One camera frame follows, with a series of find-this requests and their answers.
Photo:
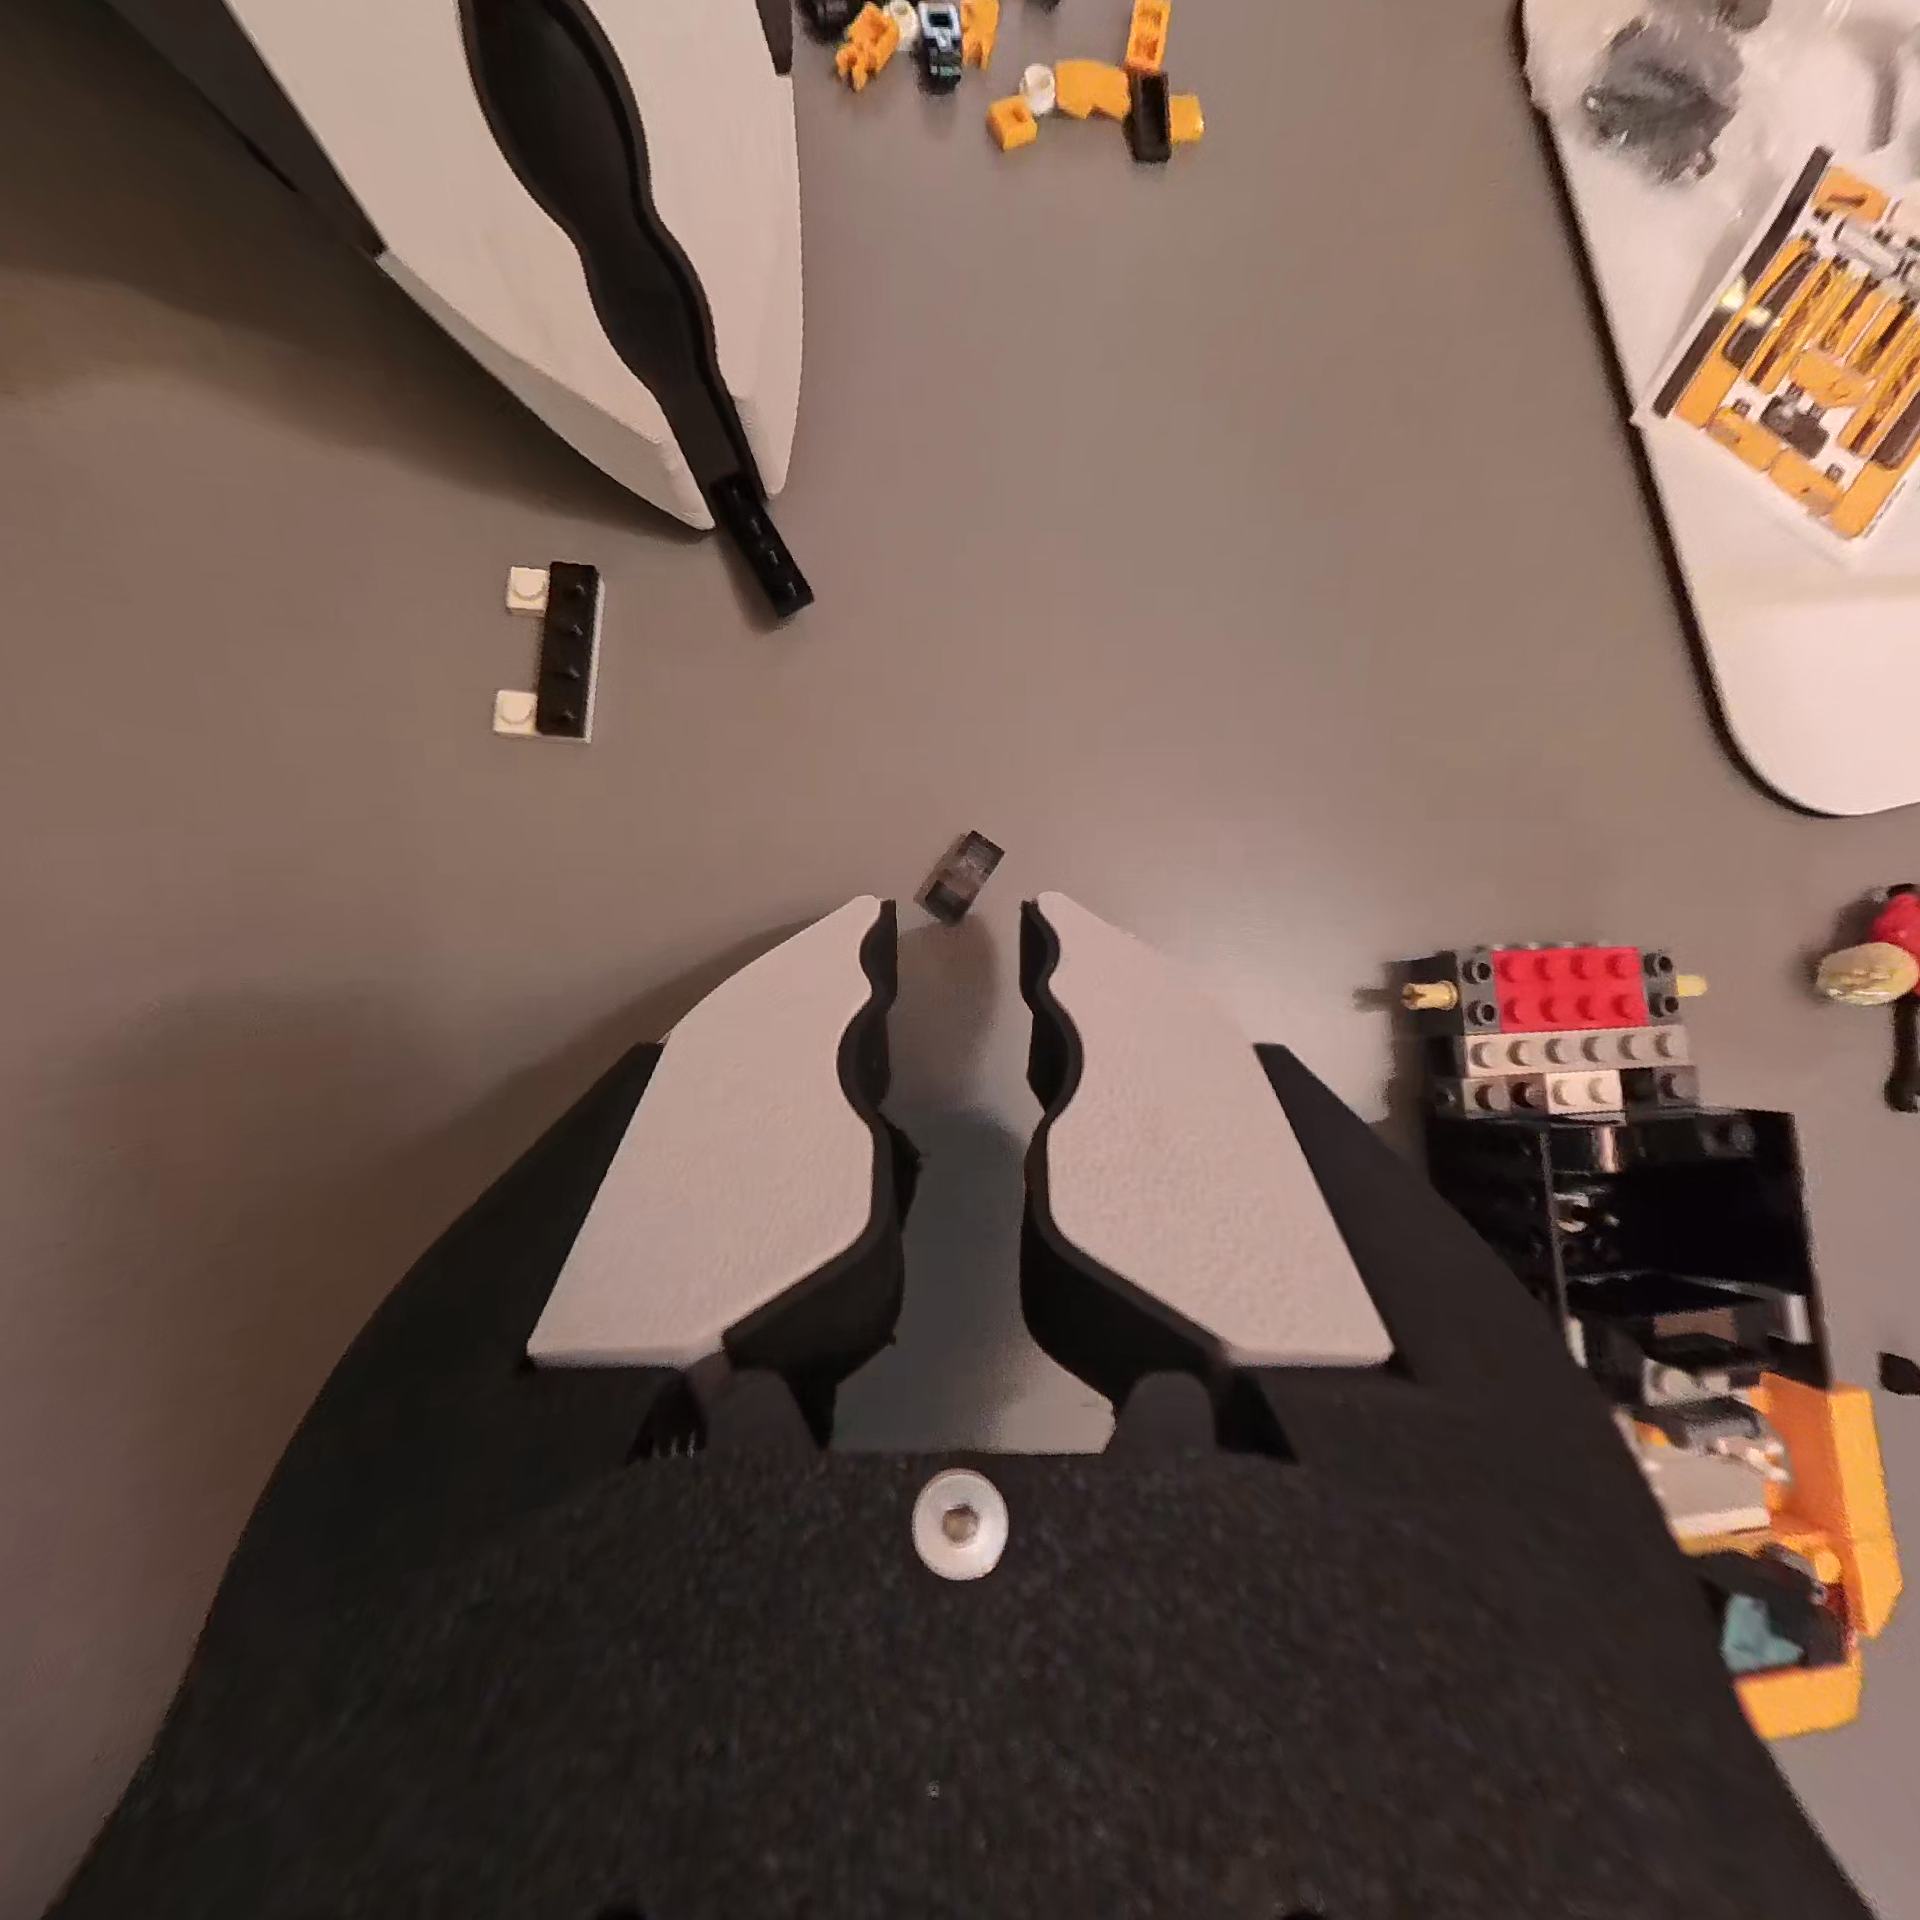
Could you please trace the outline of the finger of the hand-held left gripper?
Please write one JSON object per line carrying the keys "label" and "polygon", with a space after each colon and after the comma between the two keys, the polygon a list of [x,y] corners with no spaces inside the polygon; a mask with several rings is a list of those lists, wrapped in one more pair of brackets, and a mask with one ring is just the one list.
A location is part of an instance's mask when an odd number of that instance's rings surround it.
{"label": "finger of the hand-held left gripper", "polygon": [[793,19],[538,2],[538,367],[635,496],[785,489],[803,367]]}
{"label": "finger of the hand-held left gripper", "polygon": [[707,531],[661,399],[616,361],[577,243],[482,111],[451,0],[242,0],[242,27],[381,238],[381,273],[627,494]]}

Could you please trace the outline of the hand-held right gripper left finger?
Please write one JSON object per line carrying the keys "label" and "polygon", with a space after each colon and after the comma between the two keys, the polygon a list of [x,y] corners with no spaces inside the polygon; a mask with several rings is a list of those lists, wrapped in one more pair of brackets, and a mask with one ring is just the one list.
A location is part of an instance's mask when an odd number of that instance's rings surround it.
{"label": "hand-held right gripper left finger", "polygon": [[780,1375],[818,1444],[905,1310],[919,1155],[883,1115],[894,900],[856,895],[661,1041],[527,1333],[549,1373]]}

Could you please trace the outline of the pile of mixed small lego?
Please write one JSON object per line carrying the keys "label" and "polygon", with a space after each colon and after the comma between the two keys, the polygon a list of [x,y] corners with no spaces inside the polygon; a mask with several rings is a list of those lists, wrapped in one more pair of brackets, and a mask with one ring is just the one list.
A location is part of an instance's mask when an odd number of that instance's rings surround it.
{"label": "pile of mixed small lego", "polygon": [[[928,98],[950,98],[970,76],[986,76],[998,46],[1002,2],[994,0],[795,0],[774,19],[830,46],[835,79],[868,91],[893,65],[911,72]],[[998,153],[1023,153],[1045,118],[1114,126],[1129,156],[1167,165],[1206,132],[1204,98],[1172,91],[1167,72],[1171,2],[1137,0],[1114,61],[1039,59],[1021,82],[986,105],[986,138]]]}

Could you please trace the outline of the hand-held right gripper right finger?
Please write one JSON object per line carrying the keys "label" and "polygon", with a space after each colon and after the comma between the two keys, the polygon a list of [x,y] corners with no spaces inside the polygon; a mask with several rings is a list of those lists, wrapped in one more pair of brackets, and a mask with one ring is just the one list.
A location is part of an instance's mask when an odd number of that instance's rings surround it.
{"label": "hand-held right gripper right finger", "polygon": [[1266,1058],[1184,963],[1065,892],[1021,902],[1033,1015],[1021,1316],[1114,1434],[1292,1445],[1272,1375],[1372,1373],[1395,1333]]}

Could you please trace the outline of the small smoky lego brick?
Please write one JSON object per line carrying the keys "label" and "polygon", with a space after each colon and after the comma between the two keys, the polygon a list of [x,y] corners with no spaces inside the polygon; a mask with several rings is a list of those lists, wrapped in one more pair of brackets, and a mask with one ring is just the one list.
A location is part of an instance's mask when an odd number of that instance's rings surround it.
{"label": "small smoky lego brick", "polygon": [[1002,846],[978,828],[966,828],[932,863],[915,902],[928,912],[928,921],[952,927],[970,918],[978,892],[994,880],[998,863]]}

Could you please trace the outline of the white tray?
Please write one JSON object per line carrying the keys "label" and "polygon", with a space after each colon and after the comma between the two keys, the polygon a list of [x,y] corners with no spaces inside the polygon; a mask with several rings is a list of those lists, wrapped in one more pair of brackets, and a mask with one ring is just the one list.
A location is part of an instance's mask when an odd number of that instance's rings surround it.
{"label": "white tray", "polygon": [[1815,144],[1915,184],[1915,2],[1776,2],[1745,41],[1716,171],[1659,187],[1596,148],[1577,96],[1643,2],[1517,2],[1523,76],[1638,435],[1701,680],[1740,765],[1819,816],[1915,805],[1915,483],[1836,555],[1716,449],[1638,424],[1685,327]]}

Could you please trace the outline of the bag of dark lego parts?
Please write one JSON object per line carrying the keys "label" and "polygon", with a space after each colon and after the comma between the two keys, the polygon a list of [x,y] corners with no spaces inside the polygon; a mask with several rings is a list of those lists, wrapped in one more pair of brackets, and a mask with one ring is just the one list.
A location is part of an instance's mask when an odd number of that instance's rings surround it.
{"label": "bag of dark lego parts", "polygon": [[1772,0],[1643,2],[1596,54],[1577,126],[1659,187],[1710,178],[1740,109],[1745,41],[1772,13]]}

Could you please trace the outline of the partly built lego car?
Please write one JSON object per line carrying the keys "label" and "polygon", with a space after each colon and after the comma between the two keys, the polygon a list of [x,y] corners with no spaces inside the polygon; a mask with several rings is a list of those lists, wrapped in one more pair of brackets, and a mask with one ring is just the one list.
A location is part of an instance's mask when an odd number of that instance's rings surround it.
{"label": "partly built lego car", "polygon": [[1860,1712],[1903,1595],[1873,1396],[1836,1373],[1787,1111],[1701,1090],[1706,979],[1616,941],[1450,946],[1399,1019],[1425,1179],[1609,1404],[1766,1741]]}

